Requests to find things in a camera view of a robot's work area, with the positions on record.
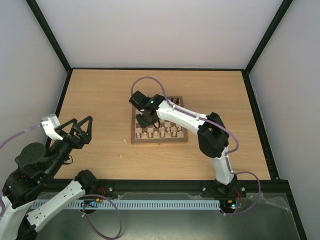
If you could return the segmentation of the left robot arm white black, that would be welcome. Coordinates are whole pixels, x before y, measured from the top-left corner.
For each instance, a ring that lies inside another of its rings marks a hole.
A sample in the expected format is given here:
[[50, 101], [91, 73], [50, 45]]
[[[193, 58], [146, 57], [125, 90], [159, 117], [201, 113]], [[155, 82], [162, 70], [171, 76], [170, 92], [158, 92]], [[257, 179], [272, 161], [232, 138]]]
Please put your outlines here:
[[2, 240], [34, 240], [39, 231], [72, 201], [86, 194], [93, 194], [98, 179], [89, 170], [80, 171], [59, 193], [39, 208], [29, 211], [40, 193], [46, 188], [46, 181], [53, 179], [71, 157], [74, 149], [82, 149], [92, 140], [93, 118], [81, 121], [73, 118], [64, 124], [55, 114], [42, 118], [41, 123], [22, 130], [6, 139], [9, 141], [37, 128], [54, 141], [46, 147], [33, 142], [25, 146], [15, 158], [17, 169], [7, 178], [0, 199], [0, 238]]

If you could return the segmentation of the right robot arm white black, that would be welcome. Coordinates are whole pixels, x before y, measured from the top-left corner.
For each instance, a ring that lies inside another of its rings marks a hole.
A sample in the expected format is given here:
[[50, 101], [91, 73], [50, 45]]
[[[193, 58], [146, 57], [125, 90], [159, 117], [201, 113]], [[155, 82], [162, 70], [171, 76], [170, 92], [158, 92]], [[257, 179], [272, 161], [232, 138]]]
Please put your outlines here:
[[215, 169], [213, 188], [224, 196], [229, 196], [235, 191], [234, 175], [227, 158], [229, 134], [223, 130], [225, 126], [218, 114], [205, 115], [193, 112], [162, 95], [148, 97], [140, 91], [133, 93], [128, 101], [140, 112], [136, 119], [142, 128], [166, 120], [194, 133], [200, 151], [212, 160]]

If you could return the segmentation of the wooden chess board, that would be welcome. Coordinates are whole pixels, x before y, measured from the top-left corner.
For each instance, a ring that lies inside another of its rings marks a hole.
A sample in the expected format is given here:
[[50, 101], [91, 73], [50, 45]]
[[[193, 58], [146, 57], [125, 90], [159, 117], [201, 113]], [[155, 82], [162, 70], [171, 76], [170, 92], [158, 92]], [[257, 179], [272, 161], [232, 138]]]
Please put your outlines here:
[[[160, 100], [165, 100], [164, 96], [160, 95]], [[167, 143], [186, 143], [188, 141], [188, 134], [187, 130], [184, 127], [181, 127], [180, 125], [171, 122], [169, 120], [163, 120], [159, 118], [160, 121], [160, 127], [154, 128], [153, 125], [150, 125], [146, 128], [141, 128], [138, 121], [136, 120], [136, 114], [139, 114], [140, 112], [132, 106], [132, 118], [131, 118], [131, 143], [136, 145], [142, 145], [142, 144], [167, 144]], [[162, 127], [165, 128], [165, 136], [161, 137], [161, 130]], [[176, 127], [176, 137], [172, 137], [172, 127]], [[158, 137], [154, 138], [154, 132], [158, 132]], [[178, 132], [182, 133], [182, 137], [178, 137]], [[146, 133], [147, 138], [143, 138], [142, 134]]]

